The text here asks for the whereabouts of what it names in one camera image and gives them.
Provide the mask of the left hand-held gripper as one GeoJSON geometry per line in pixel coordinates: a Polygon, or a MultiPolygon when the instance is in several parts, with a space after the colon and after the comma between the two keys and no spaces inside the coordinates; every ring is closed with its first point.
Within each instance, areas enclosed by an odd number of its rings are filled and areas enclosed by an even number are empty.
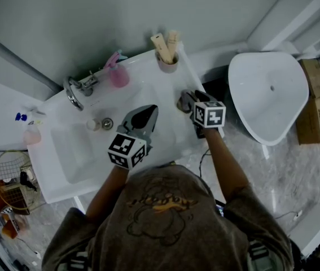
{"type": "Polygon", "coordinates": [[[108,147],[108,156],[114,165],[131,170],[148,155],[158,115],[159,108],[155,104],[126,114],[108,147]]]}

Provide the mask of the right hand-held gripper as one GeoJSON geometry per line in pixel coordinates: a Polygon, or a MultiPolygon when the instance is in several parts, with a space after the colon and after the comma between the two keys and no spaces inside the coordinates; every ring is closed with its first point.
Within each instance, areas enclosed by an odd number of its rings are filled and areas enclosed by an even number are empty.
{"type": "Polygon", "coordinates": [[[190,113],[190,119],[195,125],[195,132],[199,139],[204,138],[204,129],[216,129],[225,124],[226,106],[206,92],[187,90],[176,104],[183,113],[190,113]]]}

